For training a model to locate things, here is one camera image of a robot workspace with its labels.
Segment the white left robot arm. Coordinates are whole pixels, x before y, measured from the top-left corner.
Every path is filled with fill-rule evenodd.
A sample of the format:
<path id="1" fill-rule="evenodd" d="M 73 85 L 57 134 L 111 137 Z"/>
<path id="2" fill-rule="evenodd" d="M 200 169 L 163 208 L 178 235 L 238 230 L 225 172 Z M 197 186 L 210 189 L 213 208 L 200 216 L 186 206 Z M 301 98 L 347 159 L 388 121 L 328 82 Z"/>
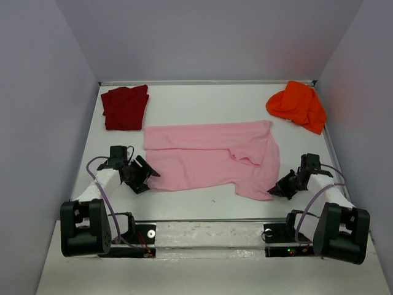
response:
<path id="1" fill-rule="evenodd" d="M 90 166 L 98 159 L 102 162 L 92 172 Z M 114 211 L 109 197 L 122 184 L 135 194 L 146 192 L 149 178 L 158 178 L 160 174 L 140 155 L 134 155 L 133 146 L 111 146 L 108 156 L 92 158 L 85 169 L 91 183 L 78 197 L 60 207 L 63 256 L 108 256 L 128 246 L 134 257 L 154 258 L 155 251 L 148 241 L 154 240 L 155 231 L 139 230 L 129 212 L 123 214 L 127 228 L 122 229 L 120 213 Z"/>

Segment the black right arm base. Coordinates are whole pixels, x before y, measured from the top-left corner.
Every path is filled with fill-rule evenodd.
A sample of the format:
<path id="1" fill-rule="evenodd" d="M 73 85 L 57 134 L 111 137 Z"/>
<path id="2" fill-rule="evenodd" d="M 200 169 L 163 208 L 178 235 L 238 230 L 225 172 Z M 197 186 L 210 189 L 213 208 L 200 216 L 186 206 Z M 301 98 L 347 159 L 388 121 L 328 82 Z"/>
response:
<path id="1" fill-rule="evenodd" d="M 298 239 L 302 243 L 295 241 L 295 223 L 302 214 L 302 210 L 292 210 L 287 214 L 285 221 L 268 222 L 263 225 L 261 238 L 265 242 L 267 258 L 316 257 L 312 242 L 301 232 Z"/>

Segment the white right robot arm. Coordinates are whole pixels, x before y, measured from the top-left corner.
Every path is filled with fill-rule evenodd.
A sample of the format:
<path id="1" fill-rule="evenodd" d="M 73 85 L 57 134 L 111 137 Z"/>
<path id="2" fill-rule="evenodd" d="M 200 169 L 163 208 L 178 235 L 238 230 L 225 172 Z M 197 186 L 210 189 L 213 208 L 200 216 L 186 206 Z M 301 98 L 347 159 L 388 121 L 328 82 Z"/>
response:
<path id="1" fill-rule="evenodd" d="M 336 182 L 332 170 L 317 154 L 303 154 L 298 169 L 269 190 L 287 200 L 300 191 L 313 196 L 305 209 L 293 209 L 284 222 L 264 224 L 261 238 L 266 257 L 316 256 L 356 265 L 364 262 L 370 214 L 341 193 L 346 182 Z"/>

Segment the pink t shirt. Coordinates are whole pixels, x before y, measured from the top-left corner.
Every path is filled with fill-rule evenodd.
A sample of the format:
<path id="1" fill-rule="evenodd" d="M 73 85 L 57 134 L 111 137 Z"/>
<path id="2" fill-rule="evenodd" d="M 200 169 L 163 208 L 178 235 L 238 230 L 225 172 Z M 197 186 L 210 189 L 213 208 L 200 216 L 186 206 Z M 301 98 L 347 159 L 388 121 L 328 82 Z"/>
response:
<path id="1" fill-rule="evenodd" d="M 270 120 L 147 127 L 144 150 L 159 173 L 148 185 L 160 191 L 184 191 L 234 184 L 235 193 L 272 200 L 279 176 L 279 148 Z"/>

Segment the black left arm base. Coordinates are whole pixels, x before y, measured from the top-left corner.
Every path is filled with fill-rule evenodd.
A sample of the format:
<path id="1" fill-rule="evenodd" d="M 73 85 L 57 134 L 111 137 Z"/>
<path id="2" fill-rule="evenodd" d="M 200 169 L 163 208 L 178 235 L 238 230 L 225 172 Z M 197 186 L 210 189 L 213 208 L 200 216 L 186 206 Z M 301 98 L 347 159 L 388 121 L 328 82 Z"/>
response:
<path id="1" fill-rule="evenodd" d="M 111 247 L 107 254 L 99 254 L 100 258 L 155 258 L 157 225 L 154 222 L 138 222 L 130 212 L 117 213 L 122 240 L 116 244 L 118 236 L 115 222 L 111 215 L 108 216 L 111 227 Z"/>

